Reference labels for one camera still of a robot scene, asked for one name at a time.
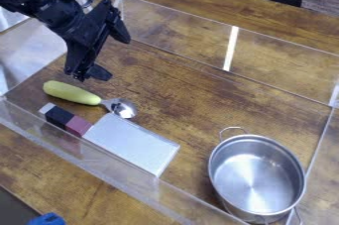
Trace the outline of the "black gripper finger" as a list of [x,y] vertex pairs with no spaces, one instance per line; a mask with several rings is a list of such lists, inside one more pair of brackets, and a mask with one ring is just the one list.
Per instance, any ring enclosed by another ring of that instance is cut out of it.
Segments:
[[128,44],[130,42],[130,36],[124,26],[124,23],[118,15],[114,15],[106,20],[109,34],[121,43]]
[[86,78],[93,78],[101,81],[109,81],[112,74],[100,65],[94,64],[85,72]]

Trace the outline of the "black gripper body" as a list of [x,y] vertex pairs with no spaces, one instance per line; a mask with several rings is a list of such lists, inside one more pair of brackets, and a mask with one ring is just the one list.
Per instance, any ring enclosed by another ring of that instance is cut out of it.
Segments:
[[85,72],[96,64],[94,60],[109,36],[106,20],[118,15],[110,0],[101,0],[85,13],[77,1],[53,0],[44,17],[49,29],[66,43],[68,53],[64,73],[78,81],[85,81]]

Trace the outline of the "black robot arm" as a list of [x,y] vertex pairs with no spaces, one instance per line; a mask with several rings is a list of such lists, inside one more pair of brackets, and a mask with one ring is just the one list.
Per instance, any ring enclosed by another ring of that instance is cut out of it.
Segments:
[[37,19],[66,44],[64,73],[78,81],[94,78],[108,81],[112,74],[94,63],[108,36],[128,44],[130,36],[120,11],[110,0],[101,0],[92,10],[84,8],[93,0],[0,0],[0,7]]

